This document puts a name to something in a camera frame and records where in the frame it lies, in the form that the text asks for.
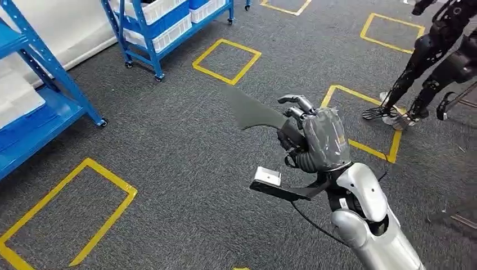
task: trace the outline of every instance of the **robot leg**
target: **robot leg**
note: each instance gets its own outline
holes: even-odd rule
[[[477,38],[464,36],[460,48],[447,56],[424,81],[422,91],[411,105],[407,113],[408,117],[403,119],[404,122],[415,123],[419,119],[426,118],[429,116],[427,106],[437,93],[453,82],[464,83],[476,76],[476,60]]]
[[[443,48],[440,44],[427,34],[416,40],[415,50],[404,72],[394,83],[388,93],[384,93],[382,104],[379,107],[371,108],[363,112],[362,116],[366,120],[376,118],[396,118],[399,116],[395,104],[429,67],[438,62],[448,48]]]

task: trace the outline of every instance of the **humanoid robot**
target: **humanoid robot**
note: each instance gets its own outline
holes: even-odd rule
[[[418,0],[412,13],[421,15],[434,2],[436,0]],[[477,0],[449,0],[445,3],[434,15],[429,33],[416,40],[414,53],[404,72],[389,92],[380,94],[382,104],[364,111],[363,118],[382,118],[395,129],[406,129],[429,116],[427,106],[442,89],[453,82],[464,83],[476,76],[477,28],[470,35],[464,35],[459,49],[448,55],[423,82],[421,92],[405,114],[400,114],[395,106],[413,82],[447,54],[476,14]],[[444,120],[447,97],[437,109],[440,120]]]

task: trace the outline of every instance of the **robotic hand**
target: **robotic hand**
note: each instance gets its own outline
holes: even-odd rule
[[[286,159],[288,166],[300,168],[307,173],[337,170],[351,163],[348,139],[343,123],[335,109],[316,109],[304,96],[288,94],[278,103],[292,102],[284,116],[293,117],[298,128],[303,130],[307,147],[297,148],[281,130],[277,131],[280,145],[289,153],[294,165]]]

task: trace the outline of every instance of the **blue metal shelf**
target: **blue metal shelf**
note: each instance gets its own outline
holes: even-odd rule
[[[55,138],[80,116],[88,114],[96,125],[104,126],[107,121],[101,118],[93,105],[84,96],[70,75],[61,66],[50,49],[42,41],[37,32],[23,17],[12,0],[0,0],[2,7],[20,29],[21,33],[12,30],[0,19],[0,59],[18,53],[30,68],[40,77],[44,88],[37,92],[45,99],[45,107],[38,109],[25,122],[28,128],[12,127],[18,141],[0,151],[0,180],[11,173],[16,167],[31,157],[40,148]],[[71,98],[64,95],[53,80],[47,75],[47,70],[69,92]],[[48,117],[39,114],[43,109],[51,111]]]
[[[0,21],[0,59],[18,51],[28,43],[28,38]]]
[[[141,29],[140,34],[142,34],[145,38],[146,47],[138,46],[136,44],[129,43],[123,37],[123,29],[124,26],[123,21],[126,20],[124,15],[124,0],[120,0],[120,11],[119,11],[119,19],[115,18],[114,12],[109,5],[109,0],[101,0],[101,4],[106,12],[108,17],[109,23],[112,26],[113,32],[116,35],[118,43],[121,47],[121,52],[123,53],[124,62],[126,67],[130,68],[132,66],[132,57],[138,59],[146,64],[152,65],[155,71],[155,77],[157,81],[162,81],[164,77],[164,73],[162,71],[161,65],[159,61],[164,58],[169,52],[177,48],[180,44],[182,44],[185,40],[190,38],[192,35],[197,33],[200,29],[202,29],[205,25],[210,23],[212,20],[217,18],[219,15],[224,13],[225,11],[229,10],[229,17],[228,22],[230,24],[233,23],[233,0],[226,0],[226,4],[216,10],[214,13],[210,14],[208,17],[203,19],[198,24],[192,23],[192,28],[182,34],[178,39],[174,40],[170,45],[165,47],[161,52],[156,53],[154,49],[154,45],[152,43],[152,38],[150,37],[150,26],[146,24],[146,19],[144,17],[144,13],[141,8],[140,0],[133,0],[132,4],[134,7],[134,11],[136,13],[136,20],[139,22],[139,26]],[[246,1],[245,9],[248,10],[250,7],[250,0]],[[135,53],[130,48],[138,48],[141,51],[144,51],[149,54],[149,59]]]
[[[86,113],[85,109],[76,102],[52,89],[42,88],[38,93],[45,99],[46,106],[53,109],[56,117],[45,123],[38,123],[37,128],[0,152],[0,179],[11,173]]]
[[[222,6],[221,8],[219,8],[218,10],[216,10],[214,13],[210,14],[209,16],[207,16],[205,19],[203,19],[202,21],[200,21],[198,24],[194,24],[192,23],[192,27],[191,29],[189,29],[188,31],[186,31],[184,34],[182,34],[178,39],[174,40],[171,44],[169,44],[167,47],[165,47],[161,52],[159,53],[156,53],[156,57],[161,60],[162,58],[164,58],[169,52],[171,52],[172,50],[174,50],[175,48],[177,48],[179,45],[182,44],[182,42],[186,41],[188,38],[190,38],[191,36],[193,36],[195,33],[197,33],[200,29],[202,29],[205,25],[208,25],[211,21],[213,21],[216,17],[218,17],[219,15],[221,15],[222,13],[224,13],[227,9],[229,9],[231,6],[233,5],[233,1],[230,1],[228,3],[226,3],[224,6]],[[127,42],[129,45],[132,45],[133,47],[136,47],[136,48],[139,48],[141,49],[142,51],[145,51],[145,52],[148,52],[147,48],[145,47],[142,47],[142,46],[139,46],[139,45],[136,45],[136,44],[132,44],[132,43],[129,43]],[[139,59],[139,57],[141,57],[140,55],[134,53],[133,51],[127,49],[126,50],[126,53],[128,55],[131,55],[137,59]]]

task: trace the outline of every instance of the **black cable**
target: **black cable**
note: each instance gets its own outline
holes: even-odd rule
[[[300,209],[298,209],[295,205],[295,202],[294,201],[291,201],[291,204],[293,205],[293,208],[295,208],[295,210],[306,220],[308,221],[313,227],[315,227],[316,229],[318,229],[320,232],[330,236],[332,239],[334,239],[335,241],[347,246],[347,247],[350,247],[348,246],[348,244],[346,244],[345,242],[343,242],[341,239],[338,239],[337,237],[335,237],[334,235],[330,234],[329,232],[325,231],[324,229],[322,229],[320,226],[316,225],[316,223],[314,223],[313,221],[311,221],[311,219],[309,219],[305,214],[302,213],[302,211],[300,211]]]
[[[384,166],[384,167],[385,167],[385,168],[384,168],[384,173],[381,175],[380,178],[378,178],[378,180],[377,180],[378,182],[380,182],[381,179],[383,179],[385,176],[388,175],[388,168],[386,168],[386,167],[388,167],[387,165],[388,165],[388,163],[389,163],[388,156],[387,156],[385,153],[383,153],[383,152],[380,152],[380,153],[384,155],[384,158],[386,158],[386,164],[385,164],[385,166]]]

